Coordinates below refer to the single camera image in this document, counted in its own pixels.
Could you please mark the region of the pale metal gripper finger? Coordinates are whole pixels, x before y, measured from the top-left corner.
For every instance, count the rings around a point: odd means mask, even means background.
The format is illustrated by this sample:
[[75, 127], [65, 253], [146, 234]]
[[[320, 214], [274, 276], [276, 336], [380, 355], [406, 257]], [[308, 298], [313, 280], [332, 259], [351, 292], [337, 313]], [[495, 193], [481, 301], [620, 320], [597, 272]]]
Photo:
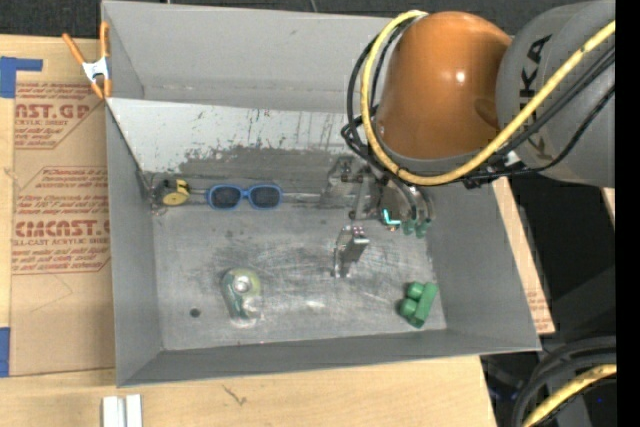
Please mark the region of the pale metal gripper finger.
[[323, 207], [363, 209], [371, 199], [371, 176], [359, 157], [338, 157], [320, 195]]
[[337, 237], [334, 247], [333, 276], [346, 278], [350, 268], [360, 260], [370, 243], [364, 227], [361, 225], [347, 225], [343, 227]]

